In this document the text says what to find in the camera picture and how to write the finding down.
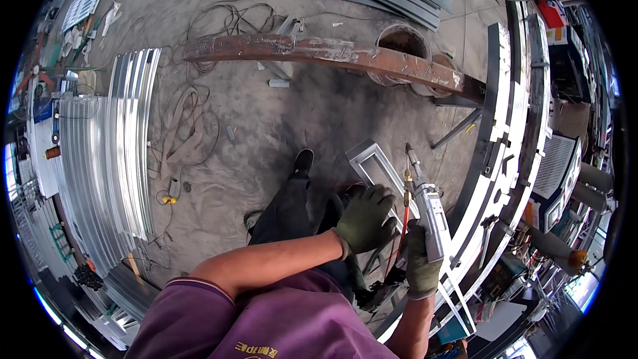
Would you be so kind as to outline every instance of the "worker's left arm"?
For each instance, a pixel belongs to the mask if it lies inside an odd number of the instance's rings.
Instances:
[[[206,259],[192,271],[215,283],[230,299],[334,259],[345,259],[387,242],[393,222],[383,220],[394,196],[383,186],[369,188],[351,202],[337,227],[320,235],[250,245]]]

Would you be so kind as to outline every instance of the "black shoe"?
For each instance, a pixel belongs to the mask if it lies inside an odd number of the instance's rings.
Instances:
[[[295,168],[293,173],[305,171],[306,174],[310,172],[313,163],[315,162],[315,153],[309,148],[305,148],[299,151],[297,158],[295,158]]]

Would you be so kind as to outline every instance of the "green work glove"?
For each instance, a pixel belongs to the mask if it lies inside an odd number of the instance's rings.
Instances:
[[[337,227],[332,228],[341,239],[341,260],[346,259],[350,252],[360,254],[371,251],[390,241],[397,220],[392,217],[385,224],[383,220],[394,200],[395,196],[389,188],[376,185],[350,202]]]
[[[430,297],[436,292],[439,282],[439,271],[443,260],[427,262],[426,231],[417,225],[417,220],[408,222],[408,268],[406,278],[410,289],[408,299],[418,301]]]

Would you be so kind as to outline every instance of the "rusty steel beam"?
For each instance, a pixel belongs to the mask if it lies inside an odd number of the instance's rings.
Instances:
[[[422,83],[483,103],[485,84],[432,61],[369,44],[282,35],[204,37],[190,41],[185,61],[295,61],[370,71]]]

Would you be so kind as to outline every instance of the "black pants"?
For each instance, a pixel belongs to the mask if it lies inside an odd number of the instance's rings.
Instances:
[[[277,192],[270,204],[257,220],[248,245],[271,243],[282,240],[312,236],[313,230],[306,211],[307,188],[310,179],[307,172],[293,173]],[[338,219],[325,219],[319,233],[336,226]],[[346,264],[336,259],[316,267],[330,275],[341,288],[341,292],[352,302],[354,293]]]

